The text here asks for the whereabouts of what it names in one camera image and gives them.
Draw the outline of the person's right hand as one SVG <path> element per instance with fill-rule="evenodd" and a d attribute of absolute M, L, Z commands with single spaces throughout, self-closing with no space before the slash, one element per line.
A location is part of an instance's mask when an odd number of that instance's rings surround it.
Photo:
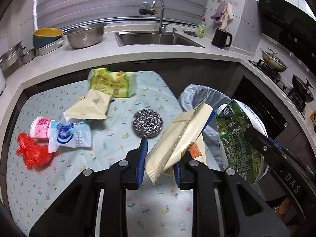
<path fill-rule="evenodd" d="M 297 215 L 296 208 L 293 206 L 291 200 L 286 198 L 280 205 L 273 208 L 275 214 L 283 221 L 288 222 Z"/>

